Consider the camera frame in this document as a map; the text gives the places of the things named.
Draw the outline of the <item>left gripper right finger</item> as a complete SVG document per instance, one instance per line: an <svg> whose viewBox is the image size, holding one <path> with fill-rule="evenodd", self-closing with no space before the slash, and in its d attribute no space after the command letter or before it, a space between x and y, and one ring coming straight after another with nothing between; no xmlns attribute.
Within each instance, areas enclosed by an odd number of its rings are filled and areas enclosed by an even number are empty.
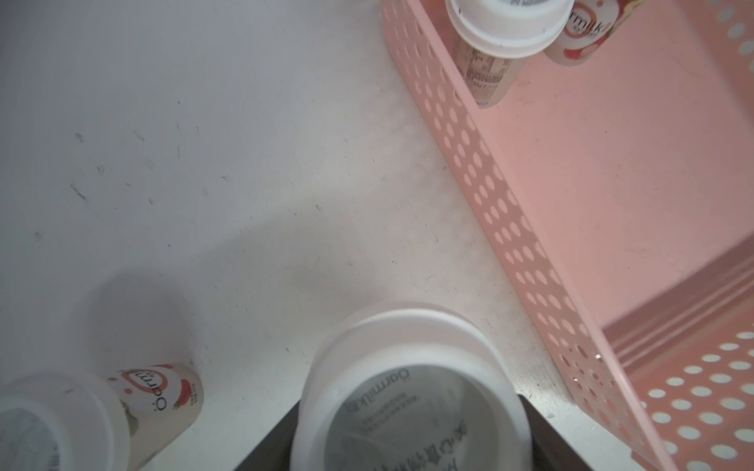
<svg viewBox="0 0 754 471"><path fill-rule="evenodd" d="M529 400L520 394L532 437L533 469L536 471L591 471L592 468L566 442Z"/></svg>

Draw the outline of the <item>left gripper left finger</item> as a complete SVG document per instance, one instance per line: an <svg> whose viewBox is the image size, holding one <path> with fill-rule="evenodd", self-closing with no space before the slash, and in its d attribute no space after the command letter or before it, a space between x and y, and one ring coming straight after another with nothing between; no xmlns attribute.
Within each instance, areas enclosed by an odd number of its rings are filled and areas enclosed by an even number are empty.
<svg viewBox="0 0 754 471"><path fill-rule="evenodd" d="M289 471L299 415L300 404L297 402L236 467L236 471Z"/></svg>

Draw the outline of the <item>green label yogurt cup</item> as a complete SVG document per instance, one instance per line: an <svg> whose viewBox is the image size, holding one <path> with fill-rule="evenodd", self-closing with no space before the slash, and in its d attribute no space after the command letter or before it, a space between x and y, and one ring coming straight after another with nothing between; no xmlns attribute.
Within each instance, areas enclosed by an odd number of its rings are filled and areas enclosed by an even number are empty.
<svg viewBox="0 0 754 471"><path fill-rule="evenodd" d="M529 470L529 422L502 354L463 314L369 306L310 365L294 470Z"/></svg>

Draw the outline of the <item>pink plastic basket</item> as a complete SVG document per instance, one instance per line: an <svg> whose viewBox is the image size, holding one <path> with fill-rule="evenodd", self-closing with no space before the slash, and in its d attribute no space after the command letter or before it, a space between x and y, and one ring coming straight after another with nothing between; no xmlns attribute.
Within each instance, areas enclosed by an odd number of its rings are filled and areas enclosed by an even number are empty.
<svg viewBox="0 0 754 471"><path fill-rule="evenodd" d="M649 470L753 466L753 5L649 1L480 109L441 1L388 50L573 401Z"/></svg>

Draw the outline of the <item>beige label yogurt cup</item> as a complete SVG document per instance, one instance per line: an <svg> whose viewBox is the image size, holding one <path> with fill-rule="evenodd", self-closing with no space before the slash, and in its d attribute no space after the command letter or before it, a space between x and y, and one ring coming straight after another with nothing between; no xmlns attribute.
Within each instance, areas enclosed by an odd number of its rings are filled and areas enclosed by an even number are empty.
<svg viewBox="0 0 754 471"><path fill-rule="evenodd" d="M497 105L526 61L563 31L573 0L448 0L451 56L480 108Z"/></svg>

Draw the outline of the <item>red label yogurt cup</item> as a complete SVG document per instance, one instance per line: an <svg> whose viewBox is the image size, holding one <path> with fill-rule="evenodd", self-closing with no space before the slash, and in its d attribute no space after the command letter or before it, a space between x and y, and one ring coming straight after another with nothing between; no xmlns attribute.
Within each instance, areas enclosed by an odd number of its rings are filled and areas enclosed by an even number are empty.
<svg viewBox="0 0 754 471"><path fill-rule="evenodd" d="M544 54L563 66L583 64L644 3L645 0L575 1L563 31Z"/></svg>

